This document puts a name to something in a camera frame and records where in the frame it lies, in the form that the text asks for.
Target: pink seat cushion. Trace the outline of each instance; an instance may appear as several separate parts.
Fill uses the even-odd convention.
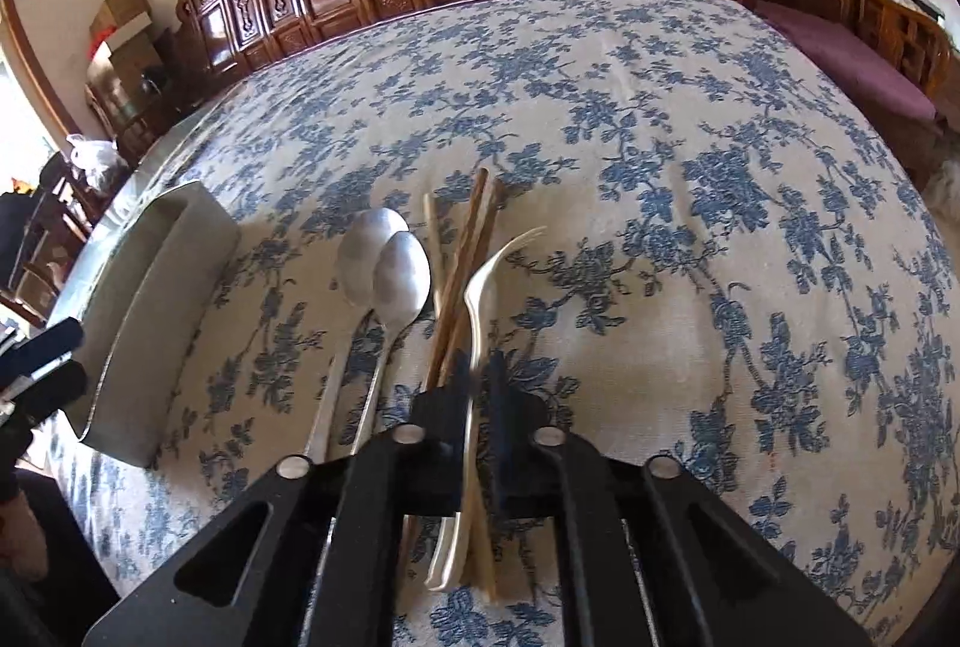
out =
[[[843,25],[776,3],[760,1],[755,11],[793,41],[851,99],[870,98],[911,119],[936,116],[937,107],[911,80]]]

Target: spoon handle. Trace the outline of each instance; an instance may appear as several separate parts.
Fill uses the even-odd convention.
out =
[[[364,320],[370,310],[364,309],[361,314],[354,318],[350,326],[350,334],[347,340],[342,342],[339,350],[333,356],[333,362],[330,364],[330,370],[326,374],[326,386],[323,388],[323,396],[320,396],[320,406],[317,408],[317,415],[313,420],[313,429],[310,431],[310,441],[307,441],[306,455],[316,465],[325,463],[326,449],[330,442],[330,428],[333,425],[333,414],[337,408],[337,398],[340,395],[340,388],[344,383],[344,372],[347,370],[347,361],[350,358],[350,349],[353,346],[353,336],[356,333],[357,326]]]
[[[367,393],[367,402],[363,407],[363,415],[360,417],[360,425],[357,426],[357,435],[353,440],[353,446],[350,454],[355,455],[360,447],[370,440],[373,436],[373,420],[376,417],[376,404],[380,399],[380,382],[383,381],[383,372],[387,368],[387,358],[390,357],[390,350],[394,348],[394,342],[397,336],[388,336],[384,339],[383,348],[380,356],[376,359],[376,368],[373,369],[373,379],[370,383],[370,391]]]

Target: table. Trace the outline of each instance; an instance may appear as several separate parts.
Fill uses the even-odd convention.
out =
[[[603,454],[674,455],[895,639],[960,524],[952,265],[846,97],[722,0],[445,8],[277,64],[214,107],[145,195],[201,179],[242,230],[155,469],[62,425],[51,444],[121,591],[304,447],[350,333],[332,266],[353,216],[392,206],[424,237],[431,191],[450,251],[480,165],[511,190],[494,246],[550,228],[498,273],[512,379]],[[408,410],[431,323],[428,309],[392,355],[384,426]],[[338,454],[381,342],[375,323],[353,340]],[[493,527],[498,607],[426,593],[436,530],[416,541],[396,643],[560,642],[549,525]]]

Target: plastic bag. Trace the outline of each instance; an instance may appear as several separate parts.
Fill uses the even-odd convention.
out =
[[[86,174],[86,181],[98,192],[106,195],[112,188],[114,179],[127,169],[127,162],[120,157],[110,141],[98,141],[74,134],[67,136],[73,144],[70,162]]]

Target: silver rivet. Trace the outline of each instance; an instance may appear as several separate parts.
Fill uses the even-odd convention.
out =
[[[651,458],[647,461],[647,467],[650,468],[650,473],[658,479],[676,479],[683,470],[677,461],[667,455],[657,455],[656,458]]]
[[[310,471],[310,461],[300,455],[291,455],[277,463],[277,473],[284,479],[299,479]]]
[[[419,444],[425,435],[426,431],[419,425],[397,425],[394,428],[394,441],[397,444]]]
[[[544,425],[534,431],[534,441],[540,446],[560,446],[566,441],[566,434],[553,425]]]

